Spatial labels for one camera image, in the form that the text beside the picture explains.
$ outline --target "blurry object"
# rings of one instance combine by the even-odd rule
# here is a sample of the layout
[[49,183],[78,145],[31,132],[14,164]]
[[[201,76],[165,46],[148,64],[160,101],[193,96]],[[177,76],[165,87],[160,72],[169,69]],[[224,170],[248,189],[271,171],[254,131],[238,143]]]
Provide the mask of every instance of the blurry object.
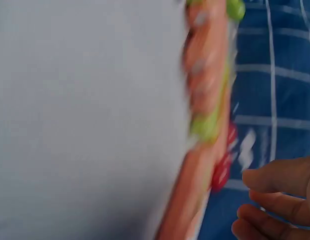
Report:
[[241,1],[188,0],[186,18],[190,32],[183,52],[188,74],[192,121],[191,139],[197,140],[186,154],[157,240],[196,239],[210,191],[227,182],[232,163],[228,152],[237,139],[230,124],[231,86],[236,77],[234,58],[236,24],[244,15]]

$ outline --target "white paper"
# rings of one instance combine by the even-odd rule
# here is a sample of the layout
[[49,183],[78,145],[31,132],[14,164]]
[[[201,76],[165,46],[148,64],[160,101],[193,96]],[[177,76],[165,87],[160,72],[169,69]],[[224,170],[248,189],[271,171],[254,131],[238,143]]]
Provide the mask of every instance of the white paper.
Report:
[[151,239],[186,149],[175,0],[0,0],[0,240]]

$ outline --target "human hand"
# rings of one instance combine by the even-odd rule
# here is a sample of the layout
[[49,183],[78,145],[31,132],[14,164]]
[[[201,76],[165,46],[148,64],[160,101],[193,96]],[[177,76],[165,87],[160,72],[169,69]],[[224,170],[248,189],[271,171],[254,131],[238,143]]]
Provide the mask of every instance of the human hand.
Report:
[[[310,157],[275,160],[246,170],[243,182],[251,189],[251,200],[292,224],[310,227]],[[237,215],[232,231],[239,240],[310,240],[310,230],[277,220],[250,204],[239,207]]]

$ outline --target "finger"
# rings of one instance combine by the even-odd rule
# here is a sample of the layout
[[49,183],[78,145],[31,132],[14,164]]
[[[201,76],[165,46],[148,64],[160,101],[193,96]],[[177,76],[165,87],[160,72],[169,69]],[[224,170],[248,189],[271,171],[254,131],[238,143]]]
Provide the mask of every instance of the finger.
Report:
[[283,217],[292,224],[310,227],[310,209],[307,200],[281,192],[259,193],[253,190],[249,192],[249,197],[266,210]]
[[260,193],[285,192],[305,197],[310,184],[310,157],[275,160],[243,172],[243,181]]
[[310,231],[293,227],[288,223],[279,221],[260,209],[250,205],[242,205],[238,209],[238,217],[248,221],[257,230],[270,239],[296,240],[310,239]]
[[239,240],[268,240],[254,226],[244,219],[234,221],[231,231]]

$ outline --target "blue checkered cloth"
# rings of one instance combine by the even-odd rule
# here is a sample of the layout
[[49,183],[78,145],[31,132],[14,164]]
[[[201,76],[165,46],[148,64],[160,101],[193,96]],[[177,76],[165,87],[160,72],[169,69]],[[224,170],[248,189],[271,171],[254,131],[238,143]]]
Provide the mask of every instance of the blue checkered cloth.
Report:
[[[245,2],[232,92],[238,142],[231,179],[211,195],[200,240],[236,239],[231,233],[236,211],[252,203],[241,181],[243,169],[310,155],[310,0]],[[252,162],[244,165],[241,155]]]

